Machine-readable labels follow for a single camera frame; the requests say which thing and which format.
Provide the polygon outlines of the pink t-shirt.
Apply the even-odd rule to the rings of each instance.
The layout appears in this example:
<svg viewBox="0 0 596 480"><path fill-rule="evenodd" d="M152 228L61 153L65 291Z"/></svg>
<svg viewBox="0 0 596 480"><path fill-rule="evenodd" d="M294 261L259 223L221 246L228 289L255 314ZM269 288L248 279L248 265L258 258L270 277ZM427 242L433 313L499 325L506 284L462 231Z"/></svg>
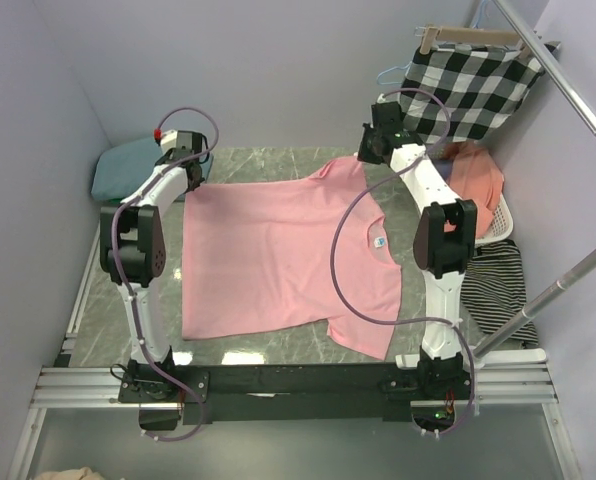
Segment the pink t-shirt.
<svg viewBox="0 0 596 480"><path fill-rule="evenodd" d="M182 336L212 339L326 320L329 337L384 359L401 268L353 157L289 181L205 185L185 199Z"/></svg>

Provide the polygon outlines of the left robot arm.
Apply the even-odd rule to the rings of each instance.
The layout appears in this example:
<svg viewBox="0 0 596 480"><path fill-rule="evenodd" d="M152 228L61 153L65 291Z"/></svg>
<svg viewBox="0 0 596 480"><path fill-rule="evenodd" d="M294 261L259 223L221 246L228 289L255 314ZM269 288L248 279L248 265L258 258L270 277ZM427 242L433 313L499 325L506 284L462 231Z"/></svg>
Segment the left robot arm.
<svg viewBox="0 0 596 480"><path fill-rule="evenodd" d="M206 180L211 153L199 132L169 130L158 144L160 157L134 192L100 212L100 265L121 295L131 337L130 360L157 364L142 389L154 401L171 399L178 388L166 369L171 346L159 309L159 277L166 265L162 218L179 198Z"/></svg>

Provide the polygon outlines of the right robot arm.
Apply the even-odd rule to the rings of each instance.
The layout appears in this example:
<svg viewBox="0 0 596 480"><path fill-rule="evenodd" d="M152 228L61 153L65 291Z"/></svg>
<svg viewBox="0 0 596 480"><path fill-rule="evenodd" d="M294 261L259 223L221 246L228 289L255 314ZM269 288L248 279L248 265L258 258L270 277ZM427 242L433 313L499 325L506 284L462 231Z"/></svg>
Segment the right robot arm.
<svg viewBox="0 0 596 480"><path fill-rule="evenodd" d="M426 316L449 323L425 322L420 353L399 356L397 364L412 368L420 360L448 360L462 352L458 334L460 291L475 250L477 208L463 200L432 164L422 140L405 130L397 102L380 100L371 106L372 121L364 132L358 159L385 164L399 174L420 214L413 241L413 256L422 271Z"/></svg>

